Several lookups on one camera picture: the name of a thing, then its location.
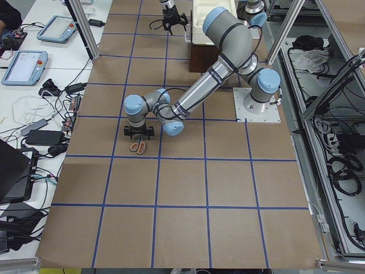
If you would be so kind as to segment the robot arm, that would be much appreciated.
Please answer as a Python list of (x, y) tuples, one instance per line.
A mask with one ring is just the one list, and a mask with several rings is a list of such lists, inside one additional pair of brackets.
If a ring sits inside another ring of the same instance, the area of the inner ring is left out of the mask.
[(250, 29), (228, 9), (219, 6), (208, 13), (202, 30), (220, 49), (217, 60), (174, 104), (168, 91), (163, 88), (145, 96), (127, 96), (124, 110), (129, 124), (124, 127), (125, 136), (154, 136), (153, 127), (148, 127), (145, 121), (150, 112), (167, 135), (180, 134), (184, 129), (183, 121), (232, 74), (240, 75), (251, 88), (250, 94), (244, 99), (249, 112), (259, 114), (260, 108), (269, 105), (271, 97), (279, 89), (281, 79), (276, 71), (258, 63)]
[(188, 18), (184, 13), (179, 13), (174, 0), (164, 0), (160, 1), (162, 5), (163, 20), (162, 25), (165, 31), (168, 31), (171, 35), (172, 26), (182, 25), (184, 30), (186, 30), (186, 25), (188, 24)]

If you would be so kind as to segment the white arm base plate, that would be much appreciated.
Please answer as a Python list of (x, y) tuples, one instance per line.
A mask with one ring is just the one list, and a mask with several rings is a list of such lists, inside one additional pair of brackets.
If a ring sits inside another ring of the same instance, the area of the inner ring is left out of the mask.
[(258, 103), (251, 98), (251, 88), (233, 89), (236, 120), (239, 123), (269, 123), (279, 124), (281, 118), (275, 95), (272, 95), (269, 102)]

